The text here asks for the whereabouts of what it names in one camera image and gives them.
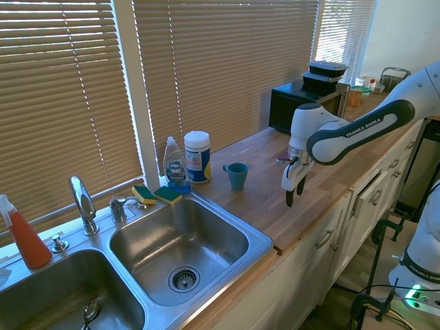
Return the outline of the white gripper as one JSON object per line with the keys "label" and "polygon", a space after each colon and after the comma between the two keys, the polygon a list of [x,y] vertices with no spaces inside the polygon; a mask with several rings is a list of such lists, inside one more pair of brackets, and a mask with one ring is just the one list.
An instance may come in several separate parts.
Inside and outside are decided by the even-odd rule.
{"label": "white gripper", "polygon": [[303,162],[298,156],[294,156],[293,159],[286,165],[282,180],[281,187],[286,190],[285,200],[288,207],[293,206],[295,188],[297,195],[302,195],[306,176],[313,167],[314,162],[307,159]]}

